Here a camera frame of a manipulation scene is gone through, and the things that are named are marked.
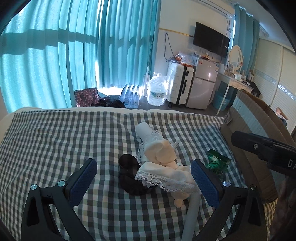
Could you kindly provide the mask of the person's right hand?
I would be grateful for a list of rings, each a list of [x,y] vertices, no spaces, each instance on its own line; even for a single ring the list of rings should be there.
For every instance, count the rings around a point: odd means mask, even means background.
[[[295,178],[286,177],[278,194],[275,214],[270,226],[270,240],[285,240],[295,231]]]

